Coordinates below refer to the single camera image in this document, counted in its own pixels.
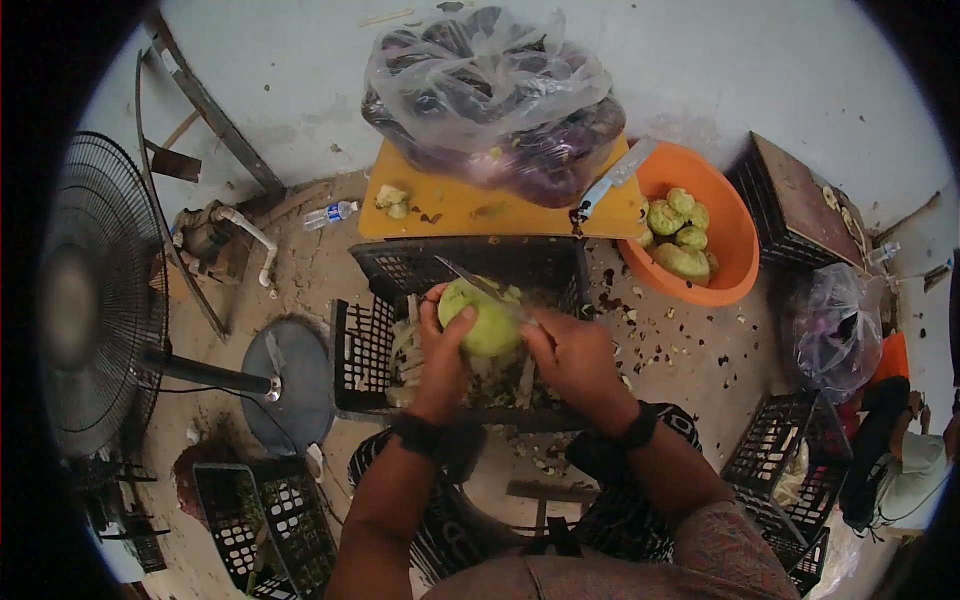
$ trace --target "wrist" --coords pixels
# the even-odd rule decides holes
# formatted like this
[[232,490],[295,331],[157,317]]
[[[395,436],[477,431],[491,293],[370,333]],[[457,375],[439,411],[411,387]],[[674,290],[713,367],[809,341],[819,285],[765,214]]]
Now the wrist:
[[617,440],[639,415],[640,403],[623,390],[594,404],[594,410],[590,411],[588,417],[598,431]]
[[420,417],[437,426],[444,426],[453,421],[455,406],[452,402],[437,401],[431,398],[418,396],[414,403],[404,412]]

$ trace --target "fan grille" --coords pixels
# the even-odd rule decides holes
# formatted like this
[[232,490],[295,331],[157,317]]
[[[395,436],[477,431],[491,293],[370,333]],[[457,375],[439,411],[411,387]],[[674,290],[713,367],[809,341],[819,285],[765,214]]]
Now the fan grille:
[[[165,261],[159,261],[161,289],[149,285],[163,249],[162,223],[127,153],[99,133],[78,132],[51,211],[38,308],[46,408],[68,457],[89,456],[111,442],[142,442],[160,373],[141,368],[139,357],[167,344]],[[86,332],[88,351],[79,363],[51,351],[63,329],[55,325],[62,320],[49,318],[52,307],[70,304],[55,298],[67,288],[58,282],[65,249],[80,257],[97,293],[99,319]]]

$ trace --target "pipe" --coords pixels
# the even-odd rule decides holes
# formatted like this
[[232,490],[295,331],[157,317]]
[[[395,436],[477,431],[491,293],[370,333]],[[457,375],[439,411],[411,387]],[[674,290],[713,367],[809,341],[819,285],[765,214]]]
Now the pipe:
[[261,244],[267,247],[267,260],[263,263],[263,269],[260,269],[260,285],[270,291],[270,298],[275,299],[276,289],[274,289],[274,283],[270,281],[270,270],[274,268],[274,261],[276,260],[276,242],[264,235],[263,231],[254,227],[253,223],[248,221],[247,218],[240,214],[233,206],[220,206],[211,216],[216,221],[226,219],[246,229],[253,237],[259,240]]

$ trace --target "concrete floor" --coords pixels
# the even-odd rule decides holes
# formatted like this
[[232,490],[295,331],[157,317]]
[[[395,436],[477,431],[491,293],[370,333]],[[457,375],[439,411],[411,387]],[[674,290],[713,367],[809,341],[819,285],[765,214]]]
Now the concrete floor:
[[[262,247],[252,250],[240,286],[208,293],[231,332],[226,344],[217,340],[195,304],[172,301],[170,338],[175,352],[238,369],[252,337],[277,317],[303,315],[322,329],[332,300],[370,306],[372,295],[367,290],[367,280],[348,253],[350,246],[366,241],[356,230],[356,218],[319,231],[303,231],[300,226],[301,214],[308,210],[328,202],[362,198],[366,183],[360,172],[340,176],[329,200],[316,199],[267,227],[266,233],[279,244],[277,300],[270,300],[257,283],[264,256]],[[693,415],[704,455],[714,468],[720,469],[760,398],[789,391],[775,352],[773,325],[765,303],[765,278],[761,274],[754,290],[742,302],[705,308],[648,290],[629,272],[623,275],[622,262],[609,241],[590,240],[587,247],[594,302],[608,290],[604,272],[613,269],[610,298],[621,298],[638,313],[640,325],[634,338],[628,337],[632,328],[622,321],[622,311],[598,317],[622,346],[617,360],[622,361],[621,371],[629,377],[635,395],[652,402],[675,402]],[[635,294],[635,286],[642,290],[641,296]],[[660,360],[648,364],[653,357]],[[639,373],[635,372],[637,364]],[[188,386],[165,379],[163,387]],[[188,446],[185,432],[191,421],[205,433],[227,432],[238,451],[249,458],[265,455],[247,428],[235,397],[218,392],[160,395],[144,450],[146,468],[160,480],[142,485],[140,490],[148,513],[154,516],[155,527],[167,526],[172,533],[160,538],[169,568],[148,575],[144,586],[154,598],[162,600],[242,598],[243,593],[233,587],[227,576],[210,535],[178,508],[169,473]],[[347,514],[349,507],[346,464],[350,454],[378,430],[378,425],[370,423],[337,420],[324,442],[324,454],[329,461],[324,488],[340,517]],[[549,434],[540,434],[526,444],[547,447],[549,438]],[[474,504],[489,515],[510,524],[533,525],[536,502],[505,495],[511,479],[539,479],[565,485],[578,480],[588,482],[583,473],[573,468],[564,480],[548,478],[533,465],[530,454],[518,458],[503,436],[491,435],[465,490]],[[548,514],[575,519],[579,506],[551,503]],[[331,521],[331,528],[339,539],[339,526]]]

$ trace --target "hand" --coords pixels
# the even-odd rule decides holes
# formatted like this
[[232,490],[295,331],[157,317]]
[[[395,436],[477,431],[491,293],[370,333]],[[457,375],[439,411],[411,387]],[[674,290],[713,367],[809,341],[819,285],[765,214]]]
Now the hand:
[[920,414],[921,402],[920,392],[911,392],[910,396],[907,397],[906,403],[907,406],[913,409],[914,419]]
[[450,421],[467,395],[467,361],[460,354],[460,342],[476,322],[476,309],[467,306],[440,331],[437,302],[447,284],[435,285],[420,304],[420,347],[423,369],[417,398],[407,412],[434,424]]
[[520,335],[543,380],[600,431],[620,437],[639,414],[639,404],[617,375],[607,329],[541,308],[530,314],[540,327],[521,324]]

